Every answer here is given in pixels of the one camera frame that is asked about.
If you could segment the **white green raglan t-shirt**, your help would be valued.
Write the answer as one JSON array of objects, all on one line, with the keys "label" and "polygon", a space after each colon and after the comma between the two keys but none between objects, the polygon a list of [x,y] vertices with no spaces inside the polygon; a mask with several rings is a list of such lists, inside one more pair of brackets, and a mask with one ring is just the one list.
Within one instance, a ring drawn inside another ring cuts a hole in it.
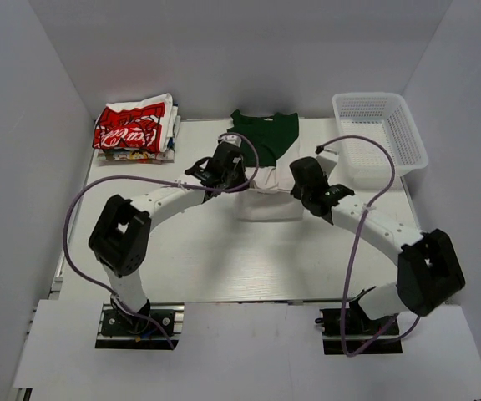
[{"label": "white green raglan t-shirt", "polygon": [[299,221],[303,206],[291,196],[294,186],[290,164],[301,156],[297,113],[265,117],[231,114],[230,132],[245,136],[241,144],[246,176],[253,176],[247,190],[235,197],[235,218],[247,222]]}]

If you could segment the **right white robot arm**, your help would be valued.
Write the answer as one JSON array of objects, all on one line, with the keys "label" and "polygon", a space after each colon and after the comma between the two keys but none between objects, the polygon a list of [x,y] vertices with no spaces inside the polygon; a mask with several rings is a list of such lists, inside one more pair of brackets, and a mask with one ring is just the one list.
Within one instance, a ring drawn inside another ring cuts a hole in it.
[{"label": "right white robot arm", "polygon": [[405,226],[388,215],[368,210],[354,191],[330,185],[319,160],[304,157],[290,164],[291,195],[329,224],[354,233],[375,247],[397,268],[397,279],[372,287],[349,302],[351,325],[371,332],[381,318],[401,312],[426,317],[461,291],[466,281],[449,235]]}]

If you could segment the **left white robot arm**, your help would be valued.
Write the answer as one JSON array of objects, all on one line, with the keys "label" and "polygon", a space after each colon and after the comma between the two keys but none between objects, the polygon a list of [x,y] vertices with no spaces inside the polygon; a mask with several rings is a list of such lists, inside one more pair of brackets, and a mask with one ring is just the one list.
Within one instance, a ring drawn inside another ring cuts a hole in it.
[{"label": "left white robot arm", "polygon": [[169,218],[200,206],[222,193],[245,190],[241,135],[222,135],[211,157],[195,162],[174,183],[132,199],[113,195],[106,202],[89,238],[89,248],[104,268],[114,294],[111,301],[121,323],[132,333],[149,326],[150,302],[139,268],[151,231]]}]

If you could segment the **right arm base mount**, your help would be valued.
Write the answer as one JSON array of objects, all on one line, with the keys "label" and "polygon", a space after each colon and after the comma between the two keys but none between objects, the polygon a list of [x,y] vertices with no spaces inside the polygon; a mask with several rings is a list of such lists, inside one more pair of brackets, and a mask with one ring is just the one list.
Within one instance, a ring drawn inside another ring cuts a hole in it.
[{"label": "right arm base mount", "polygon": [[[340,334],[341,310],[339,308],[326,308],[319,311],[315,319],[315,326],[322,332],[322,345],[325,355],[343,355]],[[384,317],[374,322],[363,322],[359,317],[354,317],[347,310],[345,321],[345,334],[347,349],[350,353],[355,352],[369,338],[380,332],[382,327],[391,321],[390,317]],[[387,331],[377,338],[368,348],[363,351],[367,355],[402,354],[403,348],[397,337],[400,329],[397,322],[393,322]]]}]

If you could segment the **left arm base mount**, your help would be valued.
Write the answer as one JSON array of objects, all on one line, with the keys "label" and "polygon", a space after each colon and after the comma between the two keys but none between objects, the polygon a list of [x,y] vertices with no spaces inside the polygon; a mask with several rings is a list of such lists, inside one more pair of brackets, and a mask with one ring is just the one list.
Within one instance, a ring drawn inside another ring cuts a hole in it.
[{"label": "left arm base mount", "polygon": [[160,324],[172,344],[152,322],[131,326],[113,306],[104,304],[100,313],[95,340],[96,349],[165,350],[176,348],[182,332],[185,306],[183,304],[152,304],[149,315]]}]

